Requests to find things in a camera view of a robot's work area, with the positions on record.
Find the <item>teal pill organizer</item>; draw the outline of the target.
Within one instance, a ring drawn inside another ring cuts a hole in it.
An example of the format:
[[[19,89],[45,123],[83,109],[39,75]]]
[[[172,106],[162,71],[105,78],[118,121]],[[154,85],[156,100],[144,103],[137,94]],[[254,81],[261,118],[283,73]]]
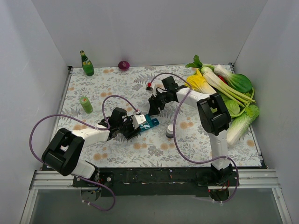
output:
[[[141,132],[147,131],[147,130],[159,125],[159,121],[157,118],[152,119],[151,116],[148,114],[145,115],[145,118],[146,118],[145,123],[139,125]]]

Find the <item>white pill bottle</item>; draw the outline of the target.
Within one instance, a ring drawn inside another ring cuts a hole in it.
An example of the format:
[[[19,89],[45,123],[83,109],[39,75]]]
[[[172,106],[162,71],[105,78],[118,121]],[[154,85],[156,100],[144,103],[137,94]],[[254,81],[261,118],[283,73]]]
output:
[[[170,124],[170,125],[167,126],[165,135],[166,135],[167,138],[170,138],[170,139],[173,138],[173,136],[174,136],[174,134],[173,134],[173,124]]]

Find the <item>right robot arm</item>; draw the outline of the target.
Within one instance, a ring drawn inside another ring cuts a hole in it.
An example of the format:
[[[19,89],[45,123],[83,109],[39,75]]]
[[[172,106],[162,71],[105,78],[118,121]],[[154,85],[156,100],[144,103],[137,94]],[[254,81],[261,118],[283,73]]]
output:
[[[148,83],[146,89],[152,92],[149,98],[149,115],[158,115],[169,102],[187,104],[197,109],[203,129],[208,133],[212,159],[208,171],[197,175],[200,185],[226,183],[233,174],[232,162],[228,158],[227,131],[231,116],[220,94],[212,95],[191,90],[187,85],[179,86],[172,76],[162,80],[164,89]]]

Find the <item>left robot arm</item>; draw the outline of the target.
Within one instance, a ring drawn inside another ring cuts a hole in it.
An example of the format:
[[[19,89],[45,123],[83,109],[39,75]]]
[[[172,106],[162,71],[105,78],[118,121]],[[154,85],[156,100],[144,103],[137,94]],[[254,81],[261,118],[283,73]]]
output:
[[[69,131],[61,128],[55,134],[42,155],[42,161],[63,176],[83,177],[90,187],[99,183],[96,167],[80,159],[83,148],[98,142],[106,142],[122,134],[126,139],[137,136],[146,121],[145,115],[127,115],[127,111],[116,107],[111,116],[103,119],[95,128]]]

